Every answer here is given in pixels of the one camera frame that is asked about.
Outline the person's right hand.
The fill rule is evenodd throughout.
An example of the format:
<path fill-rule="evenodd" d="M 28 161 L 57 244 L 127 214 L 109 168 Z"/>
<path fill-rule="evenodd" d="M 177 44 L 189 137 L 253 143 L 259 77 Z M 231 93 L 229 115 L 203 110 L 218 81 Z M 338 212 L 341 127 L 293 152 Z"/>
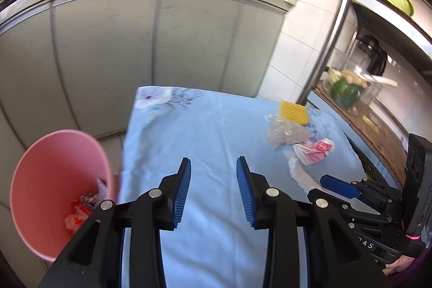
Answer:
<path fill-rule="evenodd" d="M 414 258 L 402 255 L 392 264 L 386 265 L 385 269 L 383 269 L 382 272 L 385 274 L 385 276 L 391 275 L 393 273 L 402 272 L 407 269 L 413 263 L 413 261 Z"/>

